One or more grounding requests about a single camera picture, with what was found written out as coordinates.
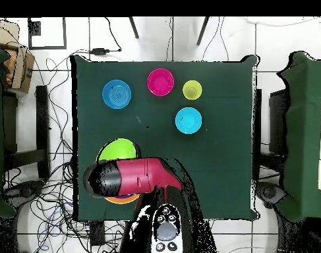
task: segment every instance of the floor tile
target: floor tile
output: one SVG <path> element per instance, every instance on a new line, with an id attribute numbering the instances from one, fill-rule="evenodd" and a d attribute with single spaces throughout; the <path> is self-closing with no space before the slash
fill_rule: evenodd
<path id="1" fill-rule="evenodd" d="M 50 154 L 51 160 L 51 177 L 50 180 L 61 180 L 63 175 L 63 168 L 60 167 L 66 162 L 70 162 L 72 154 Z"/>
<path id="2" fill-rule="evenodd" d="M 260 214 L 260 217 L 253 221 L 253 233 L 278 233 L 275 211 L 265 208 L 263 201 L 257 197 L 255 209 Z"/>
<path id="3" fill-rule="evenodd" d="M 7 20 L 18 24 L 20 28 L 18 42 L 28 47 L 28 18 L 7 18 Z"/>
<path id="4" fill-rule="evenodd" d="M 48 86 L 50 94 L 49 102 L 49 131 L 50 152 L 71 152 L 63 148 L 61 143 L 61 131 L 63 139 L 72 147 L 73 142 L 73 118 L 72 118 L 72 95 L 71 95 L 71 73 L 58 71 Z"/>
<path id="5" fill-rule="evenodd" d="M 197 46 L 196 42 L 198 40 L 203 20 L 203 18 L 199 18 L 199 23 L 197 23 L 197 21 L 194 22 L 194 20 L 191 20 L 189 18 L 186 18 L 184 20 L 187 22 L 184 23 L 184 30 L 187 28 L 191 28 L 191 30 L 194 31 L 191 31 L 190 34 L 193 33 L 196 34 L 196 36 L 189 36 L 187 38 L 187 36 L 185 36 L 186 33 L 180 32 L 181 39 L 178 40 L 177 43 L 175 43 L 175 49 L 177 49 L 177 51 L 175 52 L 177 53 L 177 55 L 175 56 L 175 61 L 202 60 L 205 49 L 216 33 L 219 20 L 220 22 L 218 32 L 208 46 L 208 49 L 205 52 L 204 60 L 227 61 L 227 52 L 230 61 L 240 61 L 246 55 L 254 55 L 255 27 L 252 24 L 247 24 L 247 22 L 241 18 L 230 16 L 226 16 L 224 19 L 223 16 L 221 16 L 220 18 L 218 16 L 211 17 L 207 23 L 207 27 L 201 44 L 200 46 Z"/>
<path id="6" fill-rule="evenodd" d="M 261 107 L 261 142 L 270 143 L 270 94 L 278 90 L 285 89 L 285 84 L 274 72 L 258 72 L 257 87 L 262 89 Z"/>
<path id="7" fill-rule="evenodd" d="M 122 52 L 105 56 L 91 55 L 92 61 L 164 61 L 168 39 L 171 36 L 169 17 L 134 16 L 139 38 L 136 39 L 128 17 L 109 17 L 111 30 Z M 90 18 L 90 47 L 117 50 L 107 20 Z"/>
<path id="8" fill-rule="evenodd" d="M 251 235 L 214 235 L 218 253 L 250 253 Z"/>
<path id="9" fill-rule="evenodd" d="M 63 47 L 63 17 L 31 18 L 40 22 L 39 36 L 32 36 L 32 47 Z"/>
<path id="10" fill-rule="evenodd" d="M 36 49 L 31 50 L 37 64 L 34 69 L 47 70 L 55 67 L 54 63 L 47 59 L 53 59 L 58 65 L 59 70 L 71 69 L 69 55 L 80 49 L 88 51 L 89 48 L 89 24 L 88 18 L 67 17 L 66 33 L 67 33 L 67 48 L 66 49 Z"/>
<path id="11" fill-rule="evenodd" d="M 261 58 L 258 70 L 283 70 L 294 51 L 321 59 L 321 18 L 281 27 L 257 24 L 256 41 Z"/>
<path id="12" fill-rule="evenodd" d="M 276 253 L 278 235 L 253 235 L 252 253 Z"/>
<path id="13" fill-rule="evenodd" d="M 252 222 L 247 220 L 209 220 L 212 233 L 244 233 L 250 234 L 252 230 Z"/>
<path id="14" fill-rule="evenodd" d="M 61 142 L 61 128 L 64 128 L 63 137 L 72 147 L 72 100 L 71 100 L 71 73 L 68 71 L 33 72 L 29 93 L 18 100 L 16 116 L 16 142 L 19 152 L 36 149 L 36 86 L 47 85 L 49 99 L 49 144 L 50 152 L 63 152 Z"/>

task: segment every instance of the bowl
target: bowl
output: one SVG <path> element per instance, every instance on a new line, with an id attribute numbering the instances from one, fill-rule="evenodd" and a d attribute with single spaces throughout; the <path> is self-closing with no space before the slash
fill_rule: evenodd
<path id="1" fill-rule="evenodd" d="M 196 80 L 189 80 L 183 86 L 183 93 L 188 100 L 196 100 L 201 96 L 202 86 Z"/>
<path id="2" fill-rule="evenodd" d="M 201 114 L 193 107 L 184 107 L 175 116 L 175 126 L 184 134 L 193 134 L 200 129 Z"/>
<path id="3" fill-rule="evenodd" d="M 147 87 L 154 95 L 165 96 L 174 87 L 174 77 L 168 70 L 158 68 L 148 75 Z"/>
<path id="4" fill-rule="evenodd" d="M 122 109 L 131 100 L 131 89 L 122 80 L 111 80 L 103 88 L 102 97 L 112 109 Z"/>

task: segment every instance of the white tile floor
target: white tile floor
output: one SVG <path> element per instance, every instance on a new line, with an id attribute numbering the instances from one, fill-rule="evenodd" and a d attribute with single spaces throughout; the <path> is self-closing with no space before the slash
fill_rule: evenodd
<path id="1" fill-rule="evenodd" d="M 164 61 L 166 60 L 166 50 L 171 37 L 169 27 L 169 17 L 134 17 L 136 28 L 139 33 L 139 39 L 134 37 L 128 18 L 109 18 L 111 28 L 115 37 L 123 49 L 120 53 L 109 53 L 103 57 L 82 54 L 87 59 L 93 61 Z M 207 61 L 226 61 L 227 53 L 223 46 L 220 33 L 223 36 L 225 46 L 230 61 L 239 61 L 245 55 L 257 54 L 260 57 L 258 65 L 258 87 L 262 88 L 262 142 L 268 143 L 269 134 L 269 107 L 268 98 L 271 92 L 284 89 L 283 81 L 277 77 L 276 72 L 284 69 L 288 62 L 289 54 L 293 51 L 307 51 L 312 57 L 321 59 L 321 18 L 315 18 L 306 21 L 309 18 L 303 17 L 225 17 L 222 29 L 218 30 L 217 35 L 205 52 L 204 60 Z M 28 45 L 28 27 L 27 18 L 8 18 L 12 22 L 17 22 L 20 26 L 20 43 Z M 196 45 L 198 35 L 201 29 L 203 16 L 182 16 L 175 17 L 174 27 L 174 61 L 199 61 L 202 60 L 206 46 L 214 36 L 218 21 L 220 25 L 223 17 L 210 18 L 204 37 L 200 46 Z M 48 21 L 42 19 L 43 30 L 49 30 Z M 67 27 L 67 49 L 62 50 L 33 50 L 37 65 L 34 67 L 30 92 L 27 96 L 19 100 L 18 122 L 17 122 L 17 143 L 18 150 L 29 150 L 36 148 L 36 108 L 34 91 L 37 85 L 42 85 L 40 70 L 45 84 L 52 90 L 51 99 L 65 109 L 69 114 L 69 121 L 65 126 L 63 137 L 72 146 L 72 124 L 71 124 L 71 66 L 69 60 L 63 59 L 78 49 L 92 49 L 95 47 L 105 47 L 107 49 L 117 49 L 105 18 L 66 18 Z M 39 41 L 40 45 L 49 45 L 54 39 L 51 34 L 42 34 L 44 37 Z M 168 49 L 168 60 L 171 60 L 171 42 Z M 52 69 L 58 66 L 56 75 L 52 78 Z M 67 115 L 61 109 L 56 108 L 56 114 L 59 122 L 65 125 Z M 50 115 L 56 119 L 56 115 L 50 106 Z M 63 147 L 57 147 L 60 142 L 60 131 L 55 122 L 50 119 L 50 148 L 51 153 L 59 152 L 52 161 L 52 169 L 64 161 L 71 158 L 70 154 L 63 154 Z M 22 167 L 22 174 L 15 181 L 26 181 L 28 179 L 37 179 L 36 164 Z M 16 170 L 11 171 L 11 176 L 17 174 Z M 269 171 L 263 170 L 261 175 L 269 175 Z M 56 172 L 51 180 L 61 179 L 61 170 Z M 42 211 L 37 203 L 26 204 L 18 220 L 18 242 L 22 250 L 33 253 L 37 249 L 38 227 L 44 219 Z M 45 209 L 51 206 L 43 203 Z M 255 221 L 232 221 L 217 220 L 210 221 L 212 232 L 220 253 L 276 253 L 277 247 L 277 220 L 273 210 L 267 210 L 259 199 L 255 199 L 255 208 L 260 213 L 260 218 Z M 107 222 L 107 226 L 115 225 L 114 221 Z M 108 236 L 113 237 L 117 228 L 112 228 Z M 45 242 L 49 250 L 41 250 L 39 253 L 87 253 L 83 249 L 77 238 L 69 238 L 67 241 L 63 235 L 53 235 Z M 93 247 L 92 252 L 97 253 L 98 247 Z M 100 248 L 102 250 L 112 250 L 112 248 Z"/>

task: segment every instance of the pink bowl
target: pink bowl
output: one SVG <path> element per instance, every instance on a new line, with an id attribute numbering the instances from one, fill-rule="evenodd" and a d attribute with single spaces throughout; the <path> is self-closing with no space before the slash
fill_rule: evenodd
<path id="1" fill-rule="evenodd" d="M 165 96 L 174 87 L 174 77 L 166 69 L 153 70 L 148 75 L 147 87 L 154 95 Z"/>

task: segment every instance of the table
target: table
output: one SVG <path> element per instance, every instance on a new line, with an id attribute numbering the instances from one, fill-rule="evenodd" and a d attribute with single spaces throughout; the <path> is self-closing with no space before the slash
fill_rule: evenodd
<path id="1" fill-rule="evenodd" d="M 283 187 L 288 193 L 278 210 L 290 221 L 321 218 L 318 162 L 321 137 L 321 60 L 302 51 L 292 53 L 290 63 L 279 73 L 290 92 L 286 115 L 288 157 Z"/>
<path id="2" fill-rule="evenodd" d="M 85 168 L 102 146 L 115 138 L 136 142 L 143 157 L 174 157 L 195 184 L 204 218 L 256 218 L 250 209 L 252 70 L 256 56 L 241 62 L 89 62 L 71 57 L 73 78 L 74 209 L 80 221 L 131 219 L 135 203 L 117 205 L 91 197 L 82 185 Z M 159 98 L 147 88 L 156 68 L 172 72 L 175 85 Z M 102 90 L 113 79 L 126 82 L 132 99 L 124 109 L 111 109 Z M 197 80 L 202 95 L 187 100 L 183 85 Z M 202 115 L 195 134 L 180 133 L 174 123 L 183 107 Z"/>

